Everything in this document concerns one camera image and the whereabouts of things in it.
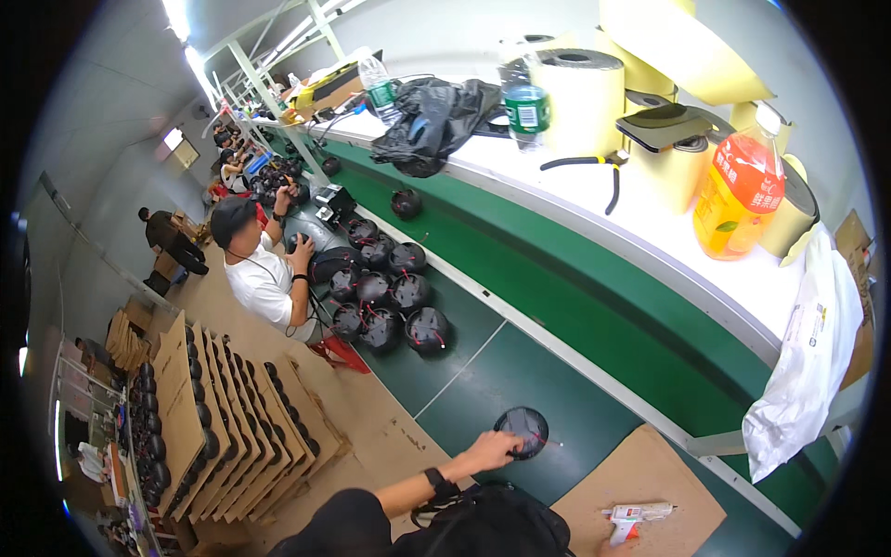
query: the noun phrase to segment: black cap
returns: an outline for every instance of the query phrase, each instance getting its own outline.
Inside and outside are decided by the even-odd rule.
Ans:
[[[210,234],[217,246],[229,249],[232,237],[251,220],[257,219],[257,206],[243,197],[223,198],[210,217]]]

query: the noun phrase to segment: man in white t-shirt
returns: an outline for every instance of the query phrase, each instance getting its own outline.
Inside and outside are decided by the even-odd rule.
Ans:
[[[297,249],[277,256],[273,246],[282,239],[282,222],[296,187],[286,185],[275,194],[273,218],[263,230],[253,201],[226,197],[214,208],[210,233],[225,250],[225,274],[243,306],[301,342],[322,339],[318,319],[309,304],[307,267],[315,245],[300,236]]]

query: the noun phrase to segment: wristwatch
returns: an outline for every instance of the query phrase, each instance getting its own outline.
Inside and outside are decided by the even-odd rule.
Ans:
[[[428,468],[424,471],[424,475],[427,476],[427,481],[433,487],[433,492],[435,493],[434,501],[448,499],[461,493],[458,486],[443,478],[443,475],[436,468]]]

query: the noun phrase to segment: black backpack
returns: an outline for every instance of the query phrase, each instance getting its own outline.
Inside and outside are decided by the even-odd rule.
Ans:
[[[434,512],[426,528],[422,515]],[[511,485],[472,486],[412,511],[423,530],[397,539],[394,553],[418,557],[564,557],[569,526],[531,495]]]
[[[350,265],[364,268],[362,255],[356,248],[344,246],[316,253],[309,262],[310,284],[327,283],[340,269]]]

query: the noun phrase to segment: plastic water bottle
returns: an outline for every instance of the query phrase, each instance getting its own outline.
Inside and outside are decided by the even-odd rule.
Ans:
[[[396,124],[402,114],[393,106],[396,87],[389,78],[383,63],[372,56],[371,51],[359,62],[359,79],[365,87],[367,98],[374,106],[374,112],[387,127]]]
[[[535,151],[544,142],[544,130],[551,124],[548,94],[533,85],[531,78],[531,69],[541,62],[535,48],[525,40],[504,39],[501,46],[503,63],[498,74],[509,132],[522,152]]]

